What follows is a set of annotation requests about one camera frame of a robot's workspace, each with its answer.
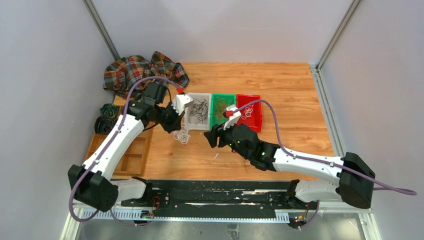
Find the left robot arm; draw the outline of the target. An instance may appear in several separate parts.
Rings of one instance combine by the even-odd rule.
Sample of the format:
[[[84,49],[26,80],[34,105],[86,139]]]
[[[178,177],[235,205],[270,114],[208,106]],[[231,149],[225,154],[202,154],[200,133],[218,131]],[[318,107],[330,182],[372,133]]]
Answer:
[[[137,176],[113,180],[113,173],[132,142],[150,123],[160,124],[168,133],[181,129],[185,110],[193,99],[181,88],[177,91],[175,98],[163,107],[168,88],[151,82],[139,98],[125,104],[100,147],[81,166],[72,165],[68,170],[70,206],[77,200],[97,211],[108,212],[116,203],[126,200],[135,200],[142,207],[152,203],[151,182]]]

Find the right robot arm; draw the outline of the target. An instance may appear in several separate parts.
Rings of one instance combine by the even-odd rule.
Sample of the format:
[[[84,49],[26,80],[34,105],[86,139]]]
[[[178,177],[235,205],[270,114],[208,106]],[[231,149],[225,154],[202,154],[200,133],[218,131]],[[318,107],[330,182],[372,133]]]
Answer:
[[[344,156],[320,156],[282,148],[276,143],[260,140],[247,125],[225,128],[214,125],[203,134],[211,148],[228,146],[256,169],[273,172],[293,172],[315,177],[292,180],[286,203],[294,209],[312,201],[344,202],[359,209],[369,209],[372,203],[376,175],[352,152]]]

